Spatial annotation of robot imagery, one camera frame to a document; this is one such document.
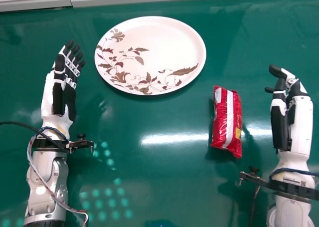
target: cable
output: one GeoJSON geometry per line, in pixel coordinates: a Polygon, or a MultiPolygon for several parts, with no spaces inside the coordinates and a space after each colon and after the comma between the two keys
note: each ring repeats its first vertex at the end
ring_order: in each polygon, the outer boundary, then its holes
{"type": "Polygon", "coordinates": [[[296,172],[296,173],[307,175],[307,176],[319,177],[319,173],[315,173],[315,172],[301,171],[301,170],[290,169],[290,168],[280,168],[280,169],[277,169],[277,170],[275,170],[274,172],[271,173],[271,175],[269,176],[269,180],[272,180],[272,177],[274,175],[279,174],[281,172],[296,172]]]}
{"type": "Polygon", "coordinates": [[[253,205],[252,205],[251,211],[250,211],[249,227],[252,227],[252,226],[253,226],[254,214],[255,214],[255,208],[256,208],[256,198],[257,198],[257,195],[258,195],[259,190],[260,190],[260,186],[257,186],[257,187],[255,188],[255,194],[254,194],[253,205]]]}
{"type": "MultiPolygon", "coordinates": [[[[62,150],[63,152],[67,152],[67,151],[65,150],[65,147],[64,147],[64,146],[62,146],[62,145],[60,145],[59,143],[53,141],[50,137],[48,137],[47,135],[45,135],[44,133],[42,133],[41,131],[35,129],[35,128],[32,127],[32,126],[29,126],[29,125],[27,125],[27,124],[20,123],[20,122],[15,122],[15,121],[3,121],[3,122],[0,122],[0,126],[1,126],[1,125],[6,125],[6,124],[8,124],[8,125],[21,126],[21,127],[26,128],[26,129],[29,129],[29,130],[31,130],[31,131],[33,131],[33,132],[35,132],[35,133],[37,133],[37,134],[43,136],[45,139],[47,139],[48,141],[50,141],[56,148],[62,150]]],[[[60,131],[58,131],[58,130],[52,128],[52,127],[47,127],[47,129],[55,131],[55,132],[56,132],[60,137],[62,137],[65,141],[68,141],[68,140],[66,139],[66,137],[65,137],[60,131]]]]}
{"type": "Polygon", "coordinates": [[[65,210],[72,212],[72,214],[77,218],[77,220],[79,221],[79,223],[81,224],[82,227],[85,227],[86,222],[89,219],[88,214],[86,213],[86,211],[84,210],[76,210],[71,208],[70,206],[68,206],[67,204],[65,204],[64,202],[62,202],[61,200],[58,199],[58,197],[55,195],[55,193],[49,188],[49,186],[46,184],[46,181],[43,179],[43,177],[41,176],[39,170],[35,167],[33,161],[32,161],[32,156],[31,156],[31,150],[32,150],[32,144],[35,141],[36,137],[38,135],[43,136],[45,139],[47,139],[48,141],[50,141],[55,147],[57,147],[58,149],[63,150],[64,152],[67,153],[67,151],[65,150],[64,146],[60,145],[59,143],[53,141],[50,137],[48,137],[47,135],[45,135],[43,133],[43,131],[45,130],[52,130],[54,131],[58,136],[60,136],[63,140],[65,140],[66,142],[69,142],[69,140],[57,129],[52,128],[52,127],[43,127],[40,130],[37,130],[35,128],[33,128],[32,126],[29,126],[27,124],[23,124],[20,122],[14,122],[14,121],[4,121],[4,122],[0,122],[0,125],[16,125],[16,126],[21,126],[24,127],[26,129],[32,130],[34,131],[36,134],[33,135],[33,137],[31,138],[31,140],[28,143],[28,147],[27,147],[27,151],[26,151],[26,157],[27,160],[29,162],[30,167],[34,170],[34,172],[36,173],[36,175],[39,177],[39,179],[41,180],[43,186],[46,188],[46,190],[50,193],[51,197],[65,210]],[[85,215],[85,219],[84,221],[82,221],[81,218],[79,218],[78,216],[76,216],[76,214],[80,214],[80,215],[85,215]]]}
{"type": "MultiPolygon", "coordinates": [[[[40,129],[40,132],[42,133],[42,131],[49,129],[47,127],[44,127],[42,129],[40,129]]],[[[61,200],[58,199],[58,197],[55,195],[55,193],[50,189],[50,187],[46,184],[46,181],[43,179],[43,177],[41,176],[40,172],[38,171],[38,169],[35,167],[35,165],[32,162],[32,156],[31,156],[31,149],[32,149],[32,144],[34,142],[34,140],[36,139],[37,134],[35,134],[31,140],[28,143],[28,148],[26,151],[26,156],[28,159],[28,162],[31,166],[31,168],[34,170],[34,172],[36,173],[36,175],[39,177],[39,179],[41,180],[42,184],[44,185],[44,187],[46,188],[46,190],[50,193],[51,197],[65,210],[72,212],[72,214],[77,218],[77,220],[79,221],[79,223],[81,224],[82,227],[85,227],[86,222],[89,219],[88,214],[86,213],[86,211],[81,210],[78,211],[76,209],[71,208],[70,206],[68,206],[67,204],[65,204],[64,202],[62,202],[61,200]],[[82,221],[81,218],[79,218],[78,216],[76,216],[76,214],[80,214],[80,215],[85,215],[85,219],[84,222],[82,221]]]]}

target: white wire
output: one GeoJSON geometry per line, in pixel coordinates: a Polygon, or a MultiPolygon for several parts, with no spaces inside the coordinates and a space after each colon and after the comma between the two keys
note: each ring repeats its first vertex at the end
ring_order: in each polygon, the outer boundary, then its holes
{"type": "Polygon", "coordinates": [[[71,207],[69,207],[67,204],[65,204],[64,202],[62,202],[61,200],[58,199],[58,197],[55,195],[55,193],[49,188],[49,186],[46,184],[46,181],[43,179],[43,177],[41,176],[40,172],[38,171],[38,169],[34,166],[33,162],[32,162],[32,156],[31,156],[31,148],[32,148],[32,144],[35,140],[37,135],[34,135],[31,140],[29,141],[28,144],[28,148],[26,151],[26,156],[28,159],[28,162],[31,166],[31,168],[34,170],[34,172],[36,173],[36,175],[39,177],[39,179],[41,180],[42,184],[44,185],[44,187],[49,191],[49,193],[51,194],[51,197],[65,210],[70,211],[73,213],[73,215],[77,218],[77,220],[79,221],[80,225],[82,227],[85,227],[86,222],[89,219],[88,214],[85,211],[78,211],[76,209],[73,209],[71,207]],[[78,215],[85,215],[85,219],[84,221],[78,216],[78,215]]]}

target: green table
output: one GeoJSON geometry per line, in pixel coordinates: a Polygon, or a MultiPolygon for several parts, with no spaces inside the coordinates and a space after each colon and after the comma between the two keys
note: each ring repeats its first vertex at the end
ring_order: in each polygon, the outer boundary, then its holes
{"type": "MultiPolygon", "coordinates": [[[[75,39],[87,65],[77,87],[73,138],[96,142],[69,156],[69,203],[90,214],[90,227],[246,227],[254,185],[238,186],[239,171],[277,164],[265,86],[275,63],[295,73],[315,105],[312,171],[319,171],[319,0],[194,0],[34,10],[0,14],[0,120],[39,128],[45,76],[62,44],[75,39]],[[103,81],[95,46],[114,25],[162,15],[195,28],[207,48],[201,74],[161,96],[133,96],[103,81]],[[212,91],[222,85],[243,101],[243,158],[211,149],[212,91]]],[[[1,127],[0,227],[22,226],[28,198],[26,146],[32,133],[1,127]]],[[[265,226],[272,192],[257,199],[255,225],[265,226]]],[[[317,225],[319,203],[311,216],[317,225]]],[[[67,215],[68,227],[75,227],[67,215]]]]}

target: chip bag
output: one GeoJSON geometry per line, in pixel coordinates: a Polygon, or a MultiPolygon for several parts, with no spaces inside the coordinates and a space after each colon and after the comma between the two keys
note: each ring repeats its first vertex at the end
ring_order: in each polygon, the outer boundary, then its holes
{"type": "Polygon", "coordinates": [[[214,86],[215,118],[213,124],[212,147],[228,150],[237,158],[242,158],[242,105],[236,91],[214,86]]]}

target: white plate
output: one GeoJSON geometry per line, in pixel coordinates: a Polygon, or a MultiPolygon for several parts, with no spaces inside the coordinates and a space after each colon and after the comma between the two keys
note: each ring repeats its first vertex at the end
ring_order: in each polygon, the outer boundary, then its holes
{"type": "Polygon", "coordinates": [[[135,95],[160,95],[196,78],[204,67],[206,48],[187,24],[145,16],[104,34],[94,59],[100,75],[115,88],[135,95]]]}

